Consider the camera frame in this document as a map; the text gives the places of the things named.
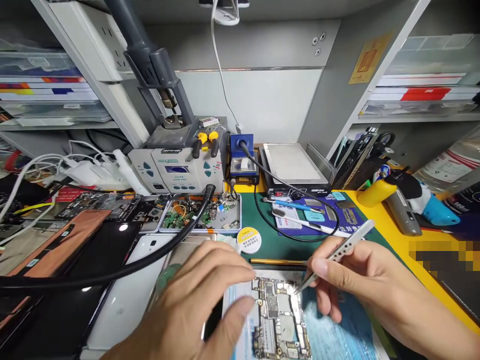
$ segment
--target yellow sign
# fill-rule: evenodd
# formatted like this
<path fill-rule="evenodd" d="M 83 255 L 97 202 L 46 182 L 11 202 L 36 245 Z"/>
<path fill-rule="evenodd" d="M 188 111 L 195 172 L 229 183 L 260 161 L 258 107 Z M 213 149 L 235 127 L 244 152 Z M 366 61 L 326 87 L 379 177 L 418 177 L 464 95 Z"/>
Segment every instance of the yellow sign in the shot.
<path fill-rule="evenodd" d="M 388 33 L 367 42 L 363 46 L 348 82 L 349 85 L 370 82 L 391 37 L 392 33 Z"/>

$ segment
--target black cable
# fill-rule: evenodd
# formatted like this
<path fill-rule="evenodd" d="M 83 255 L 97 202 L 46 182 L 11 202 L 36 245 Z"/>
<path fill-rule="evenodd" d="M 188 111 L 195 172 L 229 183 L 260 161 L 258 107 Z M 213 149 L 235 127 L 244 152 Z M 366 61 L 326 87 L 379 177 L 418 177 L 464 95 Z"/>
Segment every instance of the black cable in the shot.
<path fill-rule="evenodd" d="M 120 137 L 118 135 L 115 135 L 115 134 L 112 134 L 111 132 L 107 132 L 107 131 L 103 131 L 103 130 L 98 130 L 98 129 L 92 129 L 91 131 L 95 132 L 95 133 L 98 133 L 98 134 L 103 134 L 103 135 L 107 135 L 109 137 L 112 137 L 112 138 L 115 138 L 115 139 L 118 139 L 120 141 L 123 141 L 124 143 L 128 143 L 130 144 L 130 142 L 123 138 L 123 137 Z"/>
<path fill-rule="evenodd" d="M 288 186 L 289 188 L 299 192 L 300 194 L 303 194 L 304 196 L 306 196 L 307 198 L 311 198 L 311 199 L 314 199 L 315 201 L 318 201 L 319 203 L 322 203 L 323 205 L 325 205 L 326 207 L 330 208 L 333 213 L 335 214 L 335 227 L 333 228 L 333 231 L 329 234 L 329 235 L 333 235 L 337 232 L 337 230 L 339 229 L 340 227 L 340 219 L 339 219 L 339 216 L 337 214 L 337 210 L 334 209 L 333 206 L 331 206 L 329 203 L 326 203 L 325 201 L 322 201 L 320 200 L 319 198 L 316 198 L 315 196 L 309 194 L 308 192 L 305 192 L 303 190 L 300 190 L 299 188 L 289 184 L 288 182 L 285 182 L 283 181 L 281 178 L 273 175 L 270 171 L 268 171 L 265 167 L 263 167 L 257 160 L 255 160 L 253 158 L 253 156 L 250 155 L 250 152 L 249 152 L 249 148 L 247 147 L 247 144 L 245 143 L 245 141 L 240 141 L 238 146 L 243 150 L 243 152 L 245 153 L 246 157 L 250 159 L 250 161 L 252 163 L 254 163 L 255 165 L 257 165 L 260 169 L 263 170 L 264 173 L 267 173 L 268 175 L 270 175 L 272 178 L 274 179 L 277 179 L 279 182 L 281 182 L 282 184 L 284 184 L 285 186 Z"/>
<path fill-rule="evenodd" d="M 193 216 L 192 220 L 190 220 L 188 224 L 166 245 L 140 260 L 124 265 L 120 270 L 111 273 L 94 274 L 89 277 L 73 278 L 0 276 L 0 291 L 3 291 L 4 294 L 7 293 L 8 295 L 12 295 L 19 292 L 22 292 L 23 294 L 26 292 L 25 290 L 28 290 L 31 293 L 32 291 L 83 289 L 110 283 L 135 273 L 163 258 L 188 236 L 198 224 L 209 203 L 212 201 L 214 192 L 215 185 L 208 184 L 203 193 L 203 200 L 201 201 L 200 207 L 195 216 Z"/>
<path fill-rule="evenodd" d="M 79 190 L 85 190 L 85 191 L 88 191 L 88 192 L 92 192 L 92 193 L 103 193 L 103 194 L 110 194 L 110 193 L 113 193 L 114 191 L 108 191 L 108 190 L 96 190 L 96 189 L 89 189 L 88 187 L 81 187 L 81 186 L 77 186 L 77 185 L 72 185 L 72 184 L 69 184 L 69 183 L 62 183 L 61 181 L 57 181 L 57 180 L 54 180 L 52 181 L 52 183 L 54 184 L 59 184 L 59 185 L 62 185 L 62 186 L 66 186 L 66 187 L 69 187 L 69 188 L 74 188 L 74 189 L 79 189 Z M 124 194 L 124 193 L 129 193 L 129 192 L 132 192 L 134 191 L 132 188 L 128 188 L 126 190 L 120 190 L 120 191 L 117 191 L 118 194 Z"/>
<path fill-rule="evenodd" d="M 88 138 L 88 140 L 90 140 L 91 144 L 96 147 L 98 150 L 100 150 L 102 153 L 106 153 L 105 150 L 103 150 L 94 140 L 94 138 L 92 137 L 92 134 L 90 134 L 90 131 L 89 130 L 85 130 L 85 133 L 86 133 L 86 137 Z"/>
<path fill-rule="evenodd" d="M 260 210 L 259 201 L 257 199 L 257 185 L 255 185 L 255 187 L 253 188 L 253 198 L 255 199 L 256 209 L 258 210 L 258 213 L 260 214 L 262 219 L 265 220 L 265 222 L 267 223 L 268 226 L 270 226 L 276 232 L 279 232 L 280 234 L 282 234 L 284 237 L 295 240 L 295 241 L 298 241 L 298 242 L 301 242 L 301 243 L 318 243 L 318 242 L 321 242 L 321 241 L 324 240 L 323 238 L 317 239 L 317 240 L 301 239 L 301 238 L 294 237 L 294 236 L 291 236 L 291 235 L 288 235 L 288 234 L 284 233 L 282 230 L 280 230 L 278 227 L 276 227 L 274 224 L 272 224 L 267 219 L 267 217 L 264 215 L 264 213 Z"/>

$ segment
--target power cord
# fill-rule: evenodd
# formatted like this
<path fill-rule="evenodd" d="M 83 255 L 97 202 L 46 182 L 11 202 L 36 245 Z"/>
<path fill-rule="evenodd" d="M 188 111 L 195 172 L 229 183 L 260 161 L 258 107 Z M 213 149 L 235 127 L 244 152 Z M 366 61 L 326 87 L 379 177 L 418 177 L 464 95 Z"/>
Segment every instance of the power cord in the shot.
<path fill-rule="evenodd" d="M 221 80 L 221 88 L 223 89 L 223 96 L 225 97 L 225 102 L 226 105 L 228 106 L 228 109 L 230 110 L 231 114 L 233 115 L 233 119 L 236 122 L 236 132 L 238 134 L 241 133 L 242 127 L 240 126 L 239 122 L 237 121 L 237 118 L 235 117 L 234 111 L 232 110 L 232 107 L 230 106 L 229 100 L 227 99 L 227 91 L 225 90 L 225 82 L 224 82 L 224 75 L 222 73 L 222 66 L 220 65 L 220 59 L 219 59 L 219 53 L 217 51 L 217 42 L 215 41 L 215 11 L 217 10 L 217 5 L 219 3 L 219 0 L 213 0 L 213 6 L 211 9 L 211 17 L 210 17 L 210 33 L 211 33 L 211 42 L 213 43 L 213 51 L 215 52 L 215 59 L 216 59 L 216 64 L 218 66 L 218 72 L 220 73 L 220 80 Z M 221 22 L 219 21 L 220 24 L 222 25 L 235 25 L 235 24 L 229 24 L 227 21 Z"/>
<path fill-rule="evenodd" d="M 318 242 L 321 242 L 321 241 L 324 240 L 323 238 L 320 238 L 320 239 L 317 239 L 317 240 L 308 240 L 308 239 L 301 239 L 301 238 L 298 238 L 298 237 L 294 237 L 294 236 L 291 236 L 291 235 L 288 235 L 288 234 L 284 233 L 282 230 L 280 230 L 278 227 L 276 227 L 274 224 L 272 224 L 267 219 L 267 217 L 264 215 L 264 213 L 260 210 L 259 201 L 257 199 L 257 185 L 255 185 L 255 187 L 253 188 L 253 199 L 255 200 L 256 209 L 258 210 L 258 213 L 260 214 L 261 218 L 263 220 L 265 220 L 265 222 L 267 223 L 267 225 L 269 227 L 271 227 L 276 232 L 279 232 L 284 237 L 295 240 L 295 241 L 298 241 L 298 242 L 301 242 L 301 243 L 318 243 Z"/>
<path fill-rule="evenodd" d="M 279 182 L 281 182 L 282 184 L 284 184 L 285 186 L 288 186 L 290 189 L 292 190 L 295 190 L 296 192 L 299 192 L 300 194 L 302 194 L 303 196 L 307 197 L 307 198 L 311 198 L 315 201 L 318 201 L 319 203 L 325 205 L 326 207 L 330 208 L 333 213 L 335 214 L 335 227 L 333 228 L 333 231 L 329 234 L 329 235 L 333 235 L 337 232 L 337 230 L 339 229 L 340 227 L 340 219 L 339 219 L 339 216 L 337 214 L 337 211 L 335 210 L 335 208 L 333 206 L 331 206 L 329 203 L 325 202 L 325 201 L 322 201 L 318 198 L 316 198 L 315 196 L 309 194 L 308 192 L 305 192 L 303 190 L 300 190 L 299 188 L 289 184 L 288 182 L 285 182 L 283 181 L 281 178 L 279 178 L 278 176 L 272 174 L 269 170 L 267 170 L 265 167 L 263 167 L 257 160 L 255 160 L 253 158 L 253 156 L 250 155 L 250 152 L 249 152 L 249 148 L 247 147 L 247 144 L 245 143 L 245 141 L 240 141 L 238 146 L 243 150 L 243 152 L 245 153 L 246 157 L 250 159 L 250 161 L 252 163 L 254 163 L 255 165 L 257 165 L 260 169 L 263 170 L 264 173 L 267 173 L 268 175 L 270 175 L 272 178 L 274 179 L 277 179 Z"/>
<path fill-rule="evenodd" d="M 89 277 L 76 277 L 76 278 L 64 278 L 64 277 L 25 277 L 25 276 L 0 276 L 0 291 L 3 294 L 31 294 L 32 292 L 46 291 L 46 290 L 72 290 L 83 289 L 93 287 L 97 285 L 111 283 L 117 279 L 126 277 L 132 273 L 135 273 L 154 262 L 160 260 L 165 255 L 170 253 L 179 243 L 181 243 L 189 233 L 198 224 L 205 210 L 207 210 L 209 203 L 212 201 L 215 192 L 215 185 L 208 184 L 205 192 L 203 193 L 203 200 L 198 208 L 195 216 L 191 218 L 191 221 L 166 245 L 160 249 L 152 252 L 150 255 L 145 256 L 137 261 L 134 261 L 128 265 L 124 265 L 120 270 L 104 273 L 94 274 Z"/>
<path fill-rule="evenodd" d="M 62 181 L 57 181 L 57 180 L 52 181 L 52 183 L 57 184 L 57 185 L 61 185 L 61 186 L 66 186 L 68 188 L 85 190 L 85 191 L 92 192 L 92 193 L 101 193 L 101 194 L 111 194 L 111 193 L 113 193 L 113 191 L 89 189 L 88 187 L 81 187 L 81 186 L 77 186 L 77 185 L 72 185 L 70 183 L 63 183 Z M 129 193 L 129 192 L 132 192 L 132 191 L 134 191 L 132 188 L 128 188 L 126 190 L 116 191 L 116 193 L 117 194 L 125 194 L 125 193 Z"/>

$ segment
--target finger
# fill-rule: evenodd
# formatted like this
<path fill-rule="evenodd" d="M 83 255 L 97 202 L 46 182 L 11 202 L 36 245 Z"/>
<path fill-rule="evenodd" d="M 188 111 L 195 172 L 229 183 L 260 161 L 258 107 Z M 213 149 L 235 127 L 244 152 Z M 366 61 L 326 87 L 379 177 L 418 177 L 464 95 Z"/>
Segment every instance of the finger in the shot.
<path fill-rule="evenodd" d="M 316 288 L 316 304 L 318 306 L 318 311 L 324 316 L 328 315 L 331 309 L 329 287 L 330 284 L 325 280 L 322 280 Z"/>
<path fill-rule="evenodd" d="M 205 344 L 201 360 L 230 359 L 255 300 L 245 296 L 234 302 Z"/>
<path fill-rule="evenodd" d="M 382 293 L 380 282 L 362 276 L 338 262 L 316 258 L 311 265 L 315 274 L 331 285 L 367 301 L 378 298 Z"/>
<path fill-rule="evenodd" d="M 315 250 L 313 255 L 308 259 L 306 263 L 306 274 L 307 278 L 312 273 L 312 260 L 315 258 L 326 259 L 330 254 L 345 240 L 344 237 L 339 236 L 327 236 L 321 245 Z M 319 279 L 314 280 L 309 286 L 314 288 L 320 283 Z"/>
<path fill-rule="evenodd" d="M 183 266 L 176 273 L 176 277 L 181 277 L 185 273 L 189 272 L 195 265 L 199 263 L 208 253 L 215 249 L 223 249 L 227 252 L 236 253 L 235 249 L 223 241 L 204 241 L 198 246 L 195 251 L 185 261 Z"/>
<path fill-rule="evenodd" d="M 222 248 L 215 248 L 210 251 L 199 263 L 189 272 L 177 277 L 169 285 L 168 304 L 183 299 L 190 294 L 215 268 L 223 265 L 243 267 L 252 271 L 250 265 L 236 252 L 225 251 Z"/>
<path fill-rule="evenodd" d="M 200 316 L 203 324 L 229 286 L 251 282 L 254 278 L 255 271 L 244 266 L 217 266 L 188 296 L 191 316 Z"/>
<path fill-rule="evenodd" d="M 330 286 L 328 295 L 331 303 L 330 317 L 335 323 L 339 324 L 342 321 L 342 312 L 339 307 L 339 294 L 337 288 Z"/>

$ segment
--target control button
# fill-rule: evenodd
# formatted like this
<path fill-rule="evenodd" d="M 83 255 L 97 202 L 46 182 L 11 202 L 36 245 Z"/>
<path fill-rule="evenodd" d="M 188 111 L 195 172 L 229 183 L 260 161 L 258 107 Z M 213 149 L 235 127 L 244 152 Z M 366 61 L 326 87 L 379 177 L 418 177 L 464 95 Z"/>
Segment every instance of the control button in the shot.
<path fill-rule="evenodd" d="M 290 197 L 293 199 L 293 200 L 300 200 L 302 198 L 302 194 L 296 190 L 292 191 L 291 194 L 290 194 Z"/>

